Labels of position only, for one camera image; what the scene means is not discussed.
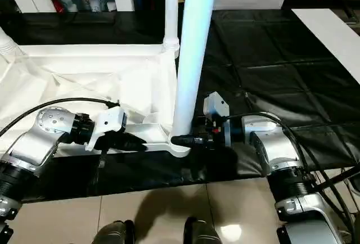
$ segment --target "white pole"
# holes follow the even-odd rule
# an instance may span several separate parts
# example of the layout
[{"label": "white pole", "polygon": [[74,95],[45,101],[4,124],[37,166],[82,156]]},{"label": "white pole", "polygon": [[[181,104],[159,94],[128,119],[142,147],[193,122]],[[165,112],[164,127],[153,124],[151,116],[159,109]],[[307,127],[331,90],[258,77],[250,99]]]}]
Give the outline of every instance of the white pole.
[{"label": "white pole", "polygon": [[0,28],[0,55],[2,55],[7,62],[11,63],[15,60],[16,56],[23,54],[19,46],[17,46],[17,43]]},{"label": "white pole", "polygon": [[165,50],[173,50],[176,57],[179,52],[178,38],[178,0],[165,0]]},{"label": "white pole", "polygon": [[[191,129],[213,3],[214,0],[185,0],[175,112],[170,138],[188,134]],[[184,157],[190,151],[189,148],[173,144],[171,146],[177,157]]]}]

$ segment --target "black cable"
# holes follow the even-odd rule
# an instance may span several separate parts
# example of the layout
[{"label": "black cable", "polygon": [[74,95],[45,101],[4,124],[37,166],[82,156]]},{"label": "black cable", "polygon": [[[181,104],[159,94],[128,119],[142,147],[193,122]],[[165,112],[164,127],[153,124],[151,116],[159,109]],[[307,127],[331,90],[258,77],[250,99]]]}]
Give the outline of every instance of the black cable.
[{"label": "black cable", "polygon": [[[345,169],[344,169],[344,168],[341,168],[341,173],[343,173],[343,172],[345,172]],[[344,184],[346,185],[346,188],[348,189],[348,192],[349,192],[349,194],[350,194],[351,199],[353,200],[353,203],[354,203],[354,205],[355,205],[355,207],[356,207],[356,210],[359,212],[360,209],[359,209],[358,203],[356,202],[356,200],[355,200],[355,198],[354,198],[354,194],[353,194],[353,192],[352,192],[351,189],[350,189],[349,180],[348,180],[348,179],[344,179],[343,182],[344,182]]]},{"label": "black cable", "polygon": [[60,102],[73,102],[73,101],[87,101],[87,102],[98,102],[98,103],[104,103],[108,108],[112,108],[114,106],[119,105],[118,103],[114,103],[114,102],[110,102],[110,101],[105,101],[105,100],[100,100],[100,99],[94,99],[94,98],[64,98],[64,99],[57,99],[54,101],[49,101],[49,102],[45,102],[42,103],[41,105],[38,105],[24,113],[22,113],[20,116],[18,116],[16,119],[14,119],[13,121],[11,121],[9,124],[7,124],[1,131],[0,131],[0,137],[3,136],[5,134],[5,132],[7,132],[11,127],[13,127],[16,123],[18,123],[21,119],[23,119],[24,117],[30,115],[31,113],[44,108],[46,106],[49,105],[53,105],[55,103],[60,103]]},{"label": "black cable", "polygon": [[335,188],[334,184],[332,183],[332,181],[330,180],[330,178],[327,176],[327,174],[325,173],[325,171],[321,168],[319,162],[317,161],[317,159],[315,158],[314,154],[308,149],[307,146],[302,145],[303,148],[305,149],[305,151],[307,152],[307,154],[309,155],[309,157],[311,158],[311,160],[313,161],[313,163],[315,164],[315,167],[317,168],[317,170],[320,172],[320,174],[323,176],[325,182],[327,182],[329,184],[330,189],[332,190],[332,192],[334,193],[336,199],[338,200],[341,208],[343,209],[344,215],[346,217],[346,219],[348,220],[348,229],[350,231],[350,233],[352,234],[353,237],[353,242],[355,241],[355,225],[353,222],[353,218],[351,217],[350,211],[348,209],[348,206],[346,205],[346,203],[344,202],[342,196],[340,195],[338,189]]},{"label": "black cable", "polygon": [[349,211],[346,203],[344,202],[344,200],[343,200],[342,196],[340,195],[339,191],[335,188],[335,186],[332,183],[332,181],[330,180],[330,178],[327,176],[325,171],[321,168],[321,166],[320,166],[319,162],[317,161],[317,159],[315,158],[314,154],[305,145],[303,145],[303,144],[300,145],[299,139],[296,137],[295,133],[291,130],[290,127],[288,127],[286,124],[284,124],[278,118],[276,118],[276,117],[274,117],[272,115],[269,115],[269,114],[261,113],[261,112],[251,112],[251,113],[245,113],[245,114],[238,114],[238,115],[227,116],[227,117],[224,117],[224,118],[233,119],[233,118],[242,118],[244,116],[251,116],[251,115],[253,115],[253,116],[254,115],[255,116],[263,116],[265,118],[268,118],[268,119],[274,121],[275,123],[277,123],[278,125],[280,125],[281,128],[284,129],[284,132],[288,132],[288,134],[290,135],[289,138],[290,138],[291,142],[293,144],[295,144],[298,155],[299,155],[301,161],[303,162],[305,171],[307,173],[310,173],[308,164],[307,164],[306,159],[305,159],[305,155],[304,155],[304,153],[302,151],[302,147],[304,148],[304,150],[309,155],[310,159],[315,164],[315,167],[321,173],[321,175],[324,177],[325,182],[328,183],[330,189],[334,193],[334,195],[335,195],[336,199],[338,200],[341,208],[343,209],[345,217],[342,215],[341,211],[335,206],[335,204],[328,198],[328,196],[325,195],[325,193],[323,191],[319,191],[319,193],[321,194],[321,196],[323,196],[324,200],[329,204],[329,206],[333,209],[333,211],[336,214],[338,214],[339,218],[344,222],[346,227],[349,229],[349,231],[350,231],[350,233],[352,235],[353,243],[354,243],[355,242],[355,235],[356,235],[355,226],[354,226],[353,219],[351,217],[350,211]]}]

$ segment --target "cable connector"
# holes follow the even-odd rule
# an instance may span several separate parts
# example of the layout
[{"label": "cable connector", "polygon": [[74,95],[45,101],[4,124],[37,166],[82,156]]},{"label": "cable connector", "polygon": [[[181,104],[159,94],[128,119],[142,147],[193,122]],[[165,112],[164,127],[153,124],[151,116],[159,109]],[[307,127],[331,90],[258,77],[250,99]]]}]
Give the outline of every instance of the cable connector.
[{"label": "cable connector", "polygon": [[107,106],[107,108],[113,108],[113,107],[117,107],[120,106],[119,101],[118,102],[111,102],[111,101],[106,101],[105,105]]}]

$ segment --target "white stand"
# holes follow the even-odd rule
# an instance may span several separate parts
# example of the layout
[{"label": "white stand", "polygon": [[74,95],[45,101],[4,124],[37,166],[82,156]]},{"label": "white stand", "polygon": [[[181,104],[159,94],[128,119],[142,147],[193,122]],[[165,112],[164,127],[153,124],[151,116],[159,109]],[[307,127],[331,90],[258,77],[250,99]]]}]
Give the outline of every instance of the white stand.
[{"label": "white stand", "polygon": [[[214,0],[185,0],[175,112],[170,137],[188,134],[191,129],[213,3]],[[184,157],[190,151],[187,147],[170,145],[176,157]]]},{"label": "white stand", "polygon": [[[179,50],[179,40],[177,38],[178,0],[165,1],[165,37],[162,45],[77,44],[19,47],[0,28],[0,55],[4,55],[5,58],[7,56],[14,57],[15,50],[20,52],[22,50],[29,58],[35,59],[35,66],[40,65],[60,76],[69,73],[69,66],[72,67],[72,73],[76,75],[77,70],[74,69],[76,67],[81,67],[82,73],[84,69],[88,69],[92,73],[98,73],[99,71],[102,73],[117,73],[121,65],[124,65],[124,67],[133,66],[134,69],[136,68],[134,65],[141,67],[144,63],[147,63],[148,66],[159,63],[155,65],[156,69],[164,65],[159,71],[159,77],[162,80],[157,81],[157,88],[154,91],[159,96],[155,107],[158,111],[155,114],[144,115],[143,121],[139,120],[133,125],[128,125],[127,131],[146,140],[149,151],[166,150],[176,157],[184,157],[189,153],[190,149],[172,145],[170,139],[173,135],[188,134],[191,128],[213,1],[186,0],[185,2],[177,90],[175,90],[176,71],[174,58],[177,57]],[[135,99],[139,96],[134,94],[132,97]],[[81,111],[78,104],[68,106],[75,106],[78,111]],[[88,113],[88,111],[89,108],[84,108],[84,112]],[[9,133],[7,135],[8,141],[11,142],[18,136],[14,138]],[[74,149],[72,155],[81,155],[78,151],[75,151],[73,146],[68,147]]]},{"label": "white stand", "polygon": [[175,57],[179,56],[179,38],[178,38],[178,0],[165,0],[165,37],[164,49],[175,52]]}]

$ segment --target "white base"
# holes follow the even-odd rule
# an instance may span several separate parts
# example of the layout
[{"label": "white base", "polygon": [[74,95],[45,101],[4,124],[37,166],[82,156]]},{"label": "white base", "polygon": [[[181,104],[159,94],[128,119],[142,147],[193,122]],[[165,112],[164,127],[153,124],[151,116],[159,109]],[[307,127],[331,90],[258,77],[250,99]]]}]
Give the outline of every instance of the white base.
[{"label": "white base", "polygon": [[[172,130],[176,95],[174,51],[160,45],[21,46],[27,56],[8,64],[0,75],[0,128],[39,103],[57,98],[119,100],[128,114],[126,132],[148,142],[149,151],[174,156]],[[92,119],[105,106],[91,102],[61,103]],[[15,125],[0,140],[0,153],[34,123],[36,113]],[[58,156],[89,155],[83,146],[61,144]]]}]

